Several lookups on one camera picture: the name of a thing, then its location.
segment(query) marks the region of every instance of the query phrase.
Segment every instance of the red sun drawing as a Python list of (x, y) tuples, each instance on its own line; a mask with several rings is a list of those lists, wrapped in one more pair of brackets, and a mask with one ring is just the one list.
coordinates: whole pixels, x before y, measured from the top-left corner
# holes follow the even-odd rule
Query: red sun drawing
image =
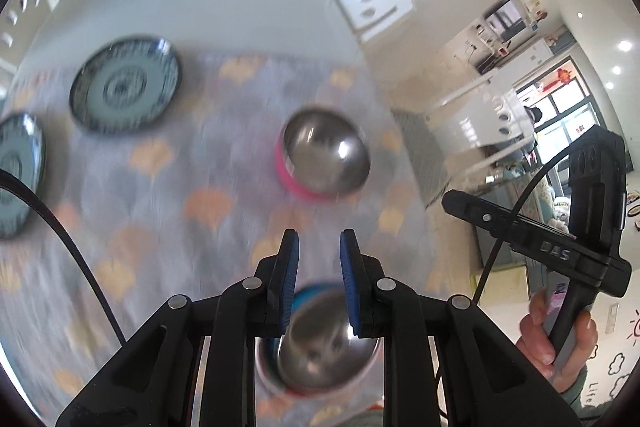
[(631, 333), (627, 337), (628, 339), (633, 337), (634, 346), (636, 345), (638, 339), (640, 339), (640, 312), (638, 310), (636, 310), (636, 317), (638, 318), (629, 321), (630, 324), (634, 324), (634, 330), (631, 331)]

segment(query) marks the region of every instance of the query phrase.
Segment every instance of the human hand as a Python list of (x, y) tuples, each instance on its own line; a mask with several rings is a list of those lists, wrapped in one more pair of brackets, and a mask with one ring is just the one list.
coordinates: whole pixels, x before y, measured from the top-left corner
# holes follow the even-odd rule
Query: human hand
[[(516, 346), (548, 380), (555, 373), (552, 364), (556, 358), (556, 352), (542, 329), (547, 307), (545, 290), (542, 289), (533, 296), (529, 304), (529, 314), (520, 321), (522, 336), (518, 339)], [(596, 323), (591, 319), (590, 312), (583, 311), (578, 315), (574, 329), (574, 350), (552, 382), (558, 393), (564, 393), (572, 386), (598, 342)]]

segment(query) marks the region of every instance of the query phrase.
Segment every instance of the plate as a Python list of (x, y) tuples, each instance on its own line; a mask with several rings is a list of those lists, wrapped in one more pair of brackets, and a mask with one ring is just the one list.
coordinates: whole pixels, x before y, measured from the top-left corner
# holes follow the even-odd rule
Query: plate
[(165, 39), (132, 38), (101, 49), (79, 71), (69, 104), (76, 120), (102, 134), (136, 131), (156, 120), (180, 84), (180, 63)]
[[(44, 162), (44, 136), (35, 118), (20, 113), (0, 123), (0, 169), (37, 192)], [(30, 210), (29, 205), (0, 189), (0, 239), (17, 235), (23, 229)]]

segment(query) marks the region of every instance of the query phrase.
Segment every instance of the finger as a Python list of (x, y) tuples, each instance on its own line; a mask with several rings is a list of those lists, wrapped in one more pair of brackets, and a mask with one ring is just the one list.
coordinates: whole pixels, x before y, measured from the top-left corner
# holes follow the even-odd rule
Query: finger
[(575, 347), (560, 371), (563, 377), (578, 375), (583, 365), (589, 360), (598, 342), (598, 330), (596, 323), (591, 319), (590, 312), (581, 312), (578, 318), (575, 319), (574, 328)]
[(518, 341), (516, 342), (516, 347), (521, 350), (522, 354), (527, 357), (527, 360), (529, 360), (529, 362), (531, 362), (533, 364), (533, 367), (535, 367), (538, 372), (545, 377), (547, 380), (549, 378), (551, 378), (553, 376), (554, 373), (554, 367), (552, 365), (545, 365), (542, 362), (540, 362), (540, 360), (538, 360), (536, 357), (534, 357), (529, 348), (527, 347), (527, 345), (524, 343), (524, 341), (522, 340), (522, 337), (520, 337), (518, 339)]
[(529, 314), (533, 319), (533, 323), (537, 326), (541, 325), (545, 321), (546, 311), (548, 306), (546, 305), (546, 292), (545, 289), (539, 290), (531, 298), (529, 303)]
[(556, 357), (554, 346), (549, 342), (542, 326), (533, 323), (531, 315), (525, 315), (520, 321), (520, 333), (529, 352), (540, 362), (549, 365), (554, 361)]

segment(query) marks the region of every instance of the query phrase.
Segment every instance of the patterned tablecloth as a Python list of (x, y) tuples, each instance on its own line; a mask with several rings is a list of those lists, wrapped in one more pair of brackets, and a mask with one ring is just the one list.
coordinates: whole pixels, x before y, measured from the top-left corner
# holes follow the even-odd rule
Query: patterned tablecloth
[[(428, 289), (434, 252), (424, 206), (401, 134), (366, 70), (217, 52), (181, 60), (176, 99), (135, 134), (91, 134), (73, 120), (68, 94), (78, 67), (18, 83), (4, 110), (39, 118), (47, 143), (41, 195), (127, 337), (171, 295), (202, 299), (251, 275), (287, 228), (300, 232), (298, 288), (341, 280), (338, 238), (353, 228), (388, 275)], [(337, 108), (364, 130), (372, 169), (361, 193), (308, 203), (280, 185), (274, 144), (307, 103)], [(0, 245), (0, 299), (0, 343), (53, 425), (117, 340), (71, 256), (36, 216)], [(379, 400), (382, 382), (380, 360), (337, 396), (292, 401), (258, 382), (258, 423), (335, 424)]]

